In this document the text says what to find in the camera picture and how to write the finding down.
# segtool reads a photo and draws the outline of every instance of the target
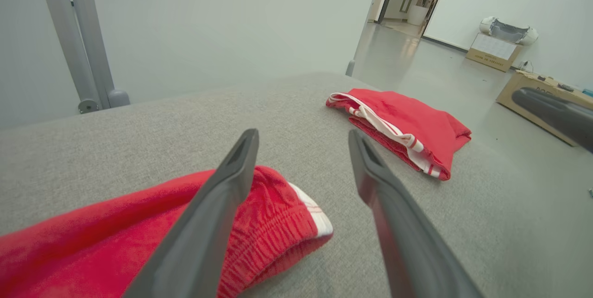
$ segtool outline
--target gray floor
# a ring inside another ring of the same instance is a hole
[[[420,26],[409,24],[407,22],[402,21],[383,21],[383,26],[387,28],[391,28],[393,30],[397,30],[398,32],[403,32],[409,36],[413,36],[414,38],[420,38],[422,35],[420,33],[421,28]]]
[[[583,273],[593,275],[593,198],[588,194],[593,155],[496,104],[510,76],[459,51],[372,23],[360,40],[353,73],[379,89],[450,112],[472,130],[472,142],[487,145],[524,171],[539,187],[526,206],[538,209],[549,228],[542,239],[549,239],[553,291],[591,296],[593,281],[577,282]]]

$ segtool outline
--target red cloth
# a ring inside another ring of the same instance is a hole
[[[417,171],[449,180],[453,153],[472,131],[447,112],[395,92],[352,89],[333,93],[326,106],[344,108],[349,120]]]
[[[2,296],[120,297],[213,172],[176,178],[0,237]],[[233,222],[219,297],[235,297],[288,269],[332,237],[325,215],[303,195],[273,169],[256,167],[252,190]]]

